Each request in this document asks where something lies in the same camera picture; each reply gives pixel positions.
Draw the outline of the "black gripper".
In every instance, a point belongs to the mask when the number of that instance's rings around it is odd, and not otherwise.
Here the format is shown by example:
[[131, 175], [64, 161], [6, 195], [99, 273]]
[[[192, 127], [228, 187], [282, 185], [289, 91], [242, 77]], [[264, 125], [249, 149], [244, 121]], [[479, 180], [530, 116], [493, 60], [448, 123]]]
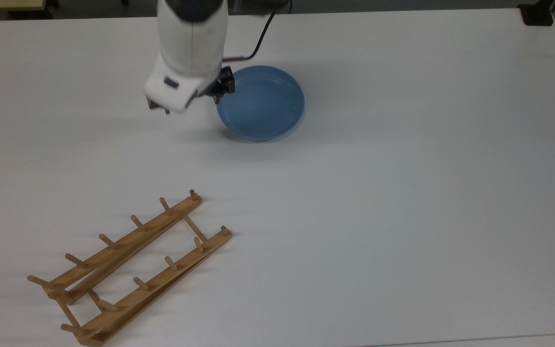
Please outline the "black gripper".
[[[225, 66], [220, 70], [218, 77], [209, 87], [209, 96], [213, 96], [214, 103], [218, 105], [225, 94], [235, 92], [235, 81], [233, 71], [230, 66]], [[150, 110], [161, 109], [165, 114], [171, 114], [169, 107], [157, 103], [148, 97], [148, 108]]]

